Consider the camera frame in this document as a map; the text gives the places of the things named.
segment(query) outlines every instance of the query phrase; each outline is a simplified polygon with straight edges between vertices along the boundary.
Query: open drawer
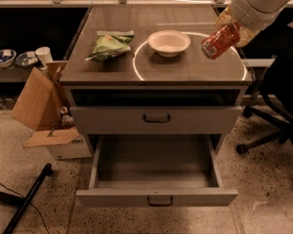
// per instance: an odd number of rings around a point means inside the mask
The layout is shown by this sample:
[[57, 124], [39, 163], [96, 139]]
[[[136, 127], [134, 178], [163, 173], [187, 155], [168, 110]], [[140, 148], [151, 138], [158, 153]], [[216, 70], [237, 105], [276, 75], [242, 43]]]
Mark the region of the open drawer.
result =
[[99, 136], [89, 189], [91, 207], [227, 206], [208, 136]]
[[240, 106], [72, 106], [80, 134], [230, 133]]

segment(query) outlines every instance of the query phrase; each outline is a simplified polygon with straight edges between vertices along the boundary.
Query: paper cup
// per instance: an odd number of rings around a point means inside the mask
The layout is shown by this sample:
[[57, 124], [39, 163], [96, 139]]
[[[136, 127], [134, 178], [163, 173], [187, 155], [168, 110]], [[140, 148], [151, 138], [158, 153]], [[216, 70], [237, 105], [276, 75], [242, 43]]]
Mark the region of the paper cup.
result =
[[47, 68], [47, 63], [52, 62], [52, 56], [51, 56], [51, 51], [50, 48], [48, 47], [41, 47], [35, 51], [36, 55], [40, 59], [41, 63], [45, 68]]

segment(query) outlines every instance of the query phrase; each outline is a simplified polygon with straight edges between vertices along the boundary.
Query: speckled floor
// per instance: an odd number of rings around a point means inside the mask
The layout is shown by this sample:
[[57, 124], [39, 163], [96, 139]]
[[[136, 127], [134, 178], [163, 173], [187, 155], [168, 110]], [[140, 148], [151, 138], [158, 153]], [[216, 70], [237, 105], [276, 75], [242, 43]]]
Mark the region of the speckled floor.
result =
[[[293, 150], [277, 141], [239, 156], [234, 147], [258, 138], [273, 127], [257, 117], [239, 117], [218, 154], [226, 187], [238, 196], [229, 207], [87, 208], [75, 198], [87, 186], [89, 159], [55, 161], [46, 148], [23, 149], [32, 130], [0, 113], [0, 181], [26, 194], [46, 163], [46, 177], [33, 205], [44, 216], [50, 233], [204, 233], [293, 234]], [[0, 205], [0, 233], [15, 208]], [[14, 233], [48, 233], [40, 215], [29, 207]]]

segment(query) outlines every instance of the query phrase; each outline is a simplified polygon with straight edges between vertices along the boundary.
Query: white bowl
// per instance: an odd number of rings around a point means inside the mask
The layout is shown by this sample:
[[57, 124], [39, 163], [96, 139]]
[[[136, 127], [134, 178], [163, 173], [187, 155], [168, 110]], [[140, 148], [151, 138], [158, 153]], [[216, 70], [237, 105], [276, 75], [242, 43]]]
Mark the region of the white bowl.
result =
[[163, 30], [152, 33], [148, 39], [151, 48], [159, 55], [172, 58], [185, 51], [190, 43], [187, 35], [175, 30]]
[[0, 67], [6, 68], [13, 64], [17, 53], [13, 50], [1, 50], [0, 51]]

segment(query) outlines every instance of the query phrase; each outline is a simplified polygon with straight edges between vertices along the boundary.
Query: cabinet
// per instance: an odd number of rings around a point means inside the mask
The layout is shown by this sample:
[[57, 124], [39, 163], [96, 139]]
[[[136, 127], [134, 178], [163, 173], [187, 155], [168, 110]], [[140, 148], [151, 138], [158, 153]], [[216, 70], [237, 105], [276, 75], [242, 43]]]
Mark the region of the cabinet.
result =
[[[252, 82], [234, 49], [216, 60], [200, 51], [214, 30], [210, 5], [98, 5], [70, 56], [61, 83], [78, 131], [93, 151], [89, 189], [94, 207], [226, 206], [217, 153]], [[163, 58], [148, 45], [154, 31], [185, 32], [190, 47]], [[131, 52], [86, 61], [98, 30], [134, 30]]]

